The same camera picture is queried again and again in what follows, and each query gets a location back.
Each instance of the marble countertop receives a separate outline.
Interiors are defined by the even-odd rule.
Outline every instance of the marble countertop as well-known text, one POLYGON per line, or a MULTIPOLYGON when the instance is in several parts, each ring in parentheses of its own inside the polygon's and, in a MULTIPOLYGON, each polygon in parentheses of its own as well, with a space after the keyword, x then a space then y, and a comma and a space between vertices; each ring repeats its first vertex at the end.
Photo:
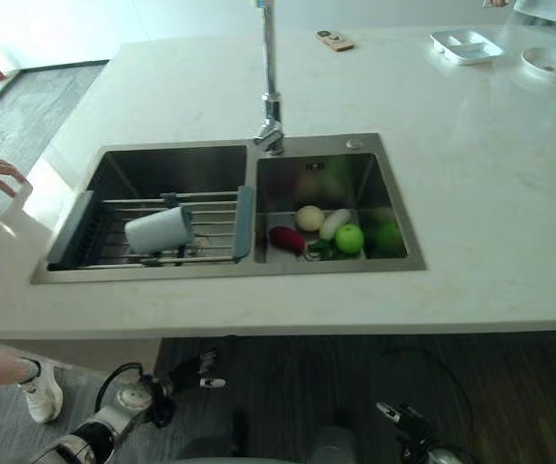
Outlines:
POLYGON ((97 78, 0 220, 0 338, 556 329, 556 84, 520 65, 556 29, 479 28, 506 49, 455 67, 428 28, 278 37, 288 135, 380 133, 425 271, 30 283, 103 146, 252 136, 258 37, 131 43, 97 78))

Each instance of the black cable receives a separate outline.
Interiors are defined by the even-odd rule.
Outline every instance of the black cable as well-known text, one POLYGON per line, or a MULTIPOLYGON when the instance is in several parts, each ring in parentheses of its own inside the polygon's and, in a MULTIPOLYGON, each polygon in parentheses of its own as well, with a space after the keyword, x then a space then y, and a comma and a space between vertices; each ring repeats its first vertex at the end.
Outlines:
POLYGON ((123 372, 137 369, 138 375, 142 377, 144 375, 144 370, 142 369, 142 364, 140 362, 127 362, 125 364, 119 365, 114 372, 108 375, 107 379, 102 383, 99 392, 97 393, 97 397, 95 398, 95 412, 98 413, 99 410, 102 408, 102 401, 103 396, 105 395, 105 391, 110 386, 112 381, 121 375, 123 372))
POLYGON ((469 397, 469 394, 464 389, 464 387, 462 386, 458 378, 455 376, 454 372, 436 354, 434 354, 433 352, 431 352, 426 348, 421 348, 418 346, 396 346, 393 348, 388 348, 380 353, 378 359, 381 360, 386 356, 396 354, 396 353, 402 353, 402 352, 415 352, 415 353, 421 353, 423 355, 426 355, 429 359, 435 361, 436 364, 440 366, 441 369, 450 376, 452 382, 454 382, 455 387, 458 389, 458 392, 462 396, 462 399, 464 400, 464 404, 467 409, 467 417, 468 417, 467 444, 469 448, 472 450, 475 445, 474 443, 475 442, 475 415, 473 413, 473 403, 471 402, 471 398, 469 397))

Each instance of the white sneaker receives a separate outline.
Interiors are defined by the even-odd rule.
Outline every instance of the white sneaker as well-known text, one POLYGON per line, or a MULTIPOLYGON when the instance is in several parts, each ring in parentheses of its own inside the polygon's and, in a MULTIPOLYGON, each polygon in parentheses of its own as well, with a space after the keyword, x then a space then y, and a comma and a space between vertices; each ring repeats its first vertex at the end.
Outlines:
POLYGON ((41 367, 39 377, 19 385, 26 394, 28 412, 36 423, 54 421, 63 407, 63 391, 54 378, 54 366, 42 362, 41 367))

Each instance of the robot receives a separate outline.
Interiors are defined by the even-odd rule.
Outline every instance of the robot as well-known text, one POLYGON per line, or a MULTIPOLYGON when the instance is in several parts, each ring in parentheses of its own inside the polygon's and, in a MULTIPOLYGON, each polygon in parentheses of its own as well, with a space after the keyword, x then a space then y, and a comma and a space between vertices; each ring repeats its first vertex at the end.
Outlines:
MULTIPOLYGON (((142 373, 141 366, 124 364, 108 377, 98 394, 96 412, 76 430, 55 441, 39 452, 31 464, 105 464, 137 427, 152 423, 157 428, 170 424, 176 405, 174 397, 193 388, 218 389, 226 381, 215 373, 216 350, 181 363, 164 379, 142 373), (109 382, 130 367, 138 368, 137 382, 123 386, 114 399, 102 407, 102 397, 109 382)), ((466 464, 458 458, 463 451, 443 444, 434 436, 434 427, 415 409, 407 405, 392 406, 377 403, 376 408, 398 430, 401 442, 400 459, 403 464, 466 464)), ((310 459, 314 464, 355 464, 355 453, 345 429, 334 427, 324 443, 317 445, 310 459)), ((196 458, 178 463, 204 464, 218 461, 196 458)), ((225 458, 228 464, 279 464, 281 461, 254 458, 225 458)))

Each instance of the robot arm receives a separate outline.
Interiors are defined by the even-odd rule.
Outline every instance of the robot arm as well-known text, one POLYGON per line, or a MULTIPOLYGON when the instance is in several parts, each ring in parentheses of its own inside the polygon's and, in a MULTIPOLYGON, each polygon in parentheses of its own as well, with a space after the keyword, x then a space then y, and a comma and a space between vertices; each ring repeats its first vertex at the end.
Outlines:
POLYGON ((114 399, 30 462, 32 464, 104 464, 128 435, 139 425, 152 422, 168 425, 174 416, 172 397, 193 387, 221 388, 223 379, 211 376, 216 352, 210 351, 188 360, 166 379, 156 381, 141 376, 135 384, 125 385, 114 399))
POLYGON ((464 464, 452 450, 455 447, 435 438, 432 424, 411 406, 376 403, 376 409, 399 430, 400 458, 404 464, 464 464))

